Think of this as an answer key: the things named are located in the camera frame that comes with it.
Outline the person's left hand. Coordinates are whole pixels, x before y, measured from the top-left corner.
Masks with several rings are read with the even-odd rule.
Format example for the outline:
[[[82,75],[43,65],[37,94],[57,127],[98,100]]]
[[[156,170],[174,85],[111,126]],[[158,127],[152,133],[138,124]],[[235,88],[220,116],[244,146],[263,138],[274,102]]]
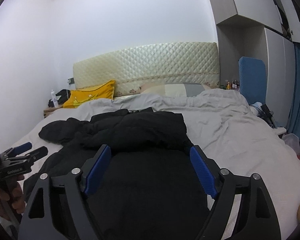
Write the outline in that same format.
[[[24,200],[24,195],[23,195],[23,190],[22,190],[20,184],[18,183],[18,181],[22,181],[24,179],[25,179],[24,175],[20,175],[17,177],[17,185],[12,190],[12,193],[11,193],[11,196],[13,197],[12,207],[18,214],[24,213],[25,206],[26,206],[25,200]],[[9,200],[10,200],[9,194],[0,188],[0,217],[6,219],[7,221],[10,221],[11,219],[10,219],[8,213],[6,212],[5,208],[2,205],[2,201],[7,202]]]

